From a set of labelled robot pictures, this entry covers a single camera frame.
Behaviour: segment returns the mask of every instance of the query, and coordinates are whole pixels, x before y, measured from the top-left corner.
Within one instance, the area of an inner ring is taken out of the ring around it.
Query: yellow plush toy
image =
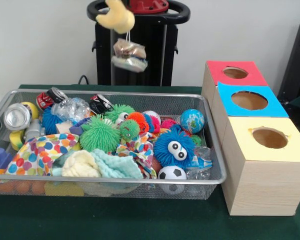
[[[129,32],[135,25],[134,14],[127,10],[121,0],[105,0],[110,8],[107,14],[99,14],[96,21],[106,29],[114,29],[118,34]]]

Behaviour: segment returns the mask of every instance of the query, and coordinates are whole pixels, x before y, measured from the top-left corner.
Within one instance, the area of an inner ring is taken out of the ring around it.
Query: wooden box
[[[214,94],[211,112],[221,145],[228,116],[289,117],[268,86],[227,85],[220,82]]]
[[[292,216],[300,202],[300,133],[289,118],[229,116],[222,184],[230,215]]]
[[[207,61],[202,93],[210,108],[218,83],[227,85],[268,86],[253,61]]]

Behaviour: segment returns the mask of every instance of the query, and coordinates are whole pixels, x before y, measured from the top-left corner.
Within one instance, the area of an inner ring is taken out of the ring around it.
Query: wire mesh basket
[[[0,148],[16,154],[9,141],[10,131],[3,124],[3,115],[8,106],[21,102],[36,102],[36,96],[47,90],[18,89],[6,94],[0,102]],[[176,119],[187,109],[197,109],[205,115],[207,124],[201,137],[212,148],[213,167],[207,172],[206,180],[128,179],[0,175],[0,194],[42,196],[87,196],[151,199],[200,199],[206,200],[217,184],[226,179],[226,170],[216,129],[208,102],[196,94],[129,93],[63,91],[70,98],[89,101],[95,94],[104,95],[113,104],[126,104],[138,112],[153,110],[160,116]]]

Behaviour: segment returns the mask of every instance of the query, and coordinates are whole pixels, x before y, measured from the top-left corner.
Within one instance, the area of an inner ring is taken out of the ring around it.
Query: purple block
[[[6,169],[12,161],[12,155],[0,147],[0,169]]]

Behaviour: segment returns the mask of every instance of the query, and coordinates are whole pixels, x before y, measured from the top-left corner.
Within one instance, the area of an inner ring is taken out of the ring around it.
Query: googly eye
[[[181,148],[181,144],[178,141],[171,141],[168,144],[168,151],[174,155],[176,152],[178,152],[178,149]]]
[[[186,159],[188,153],[185,148],[181,148],[177,154],[174,154],[174,158],[178,161],[183,161]]]
[[[119,114],[118,119],[125,120],[129,116],[128,113],[122,112]]]

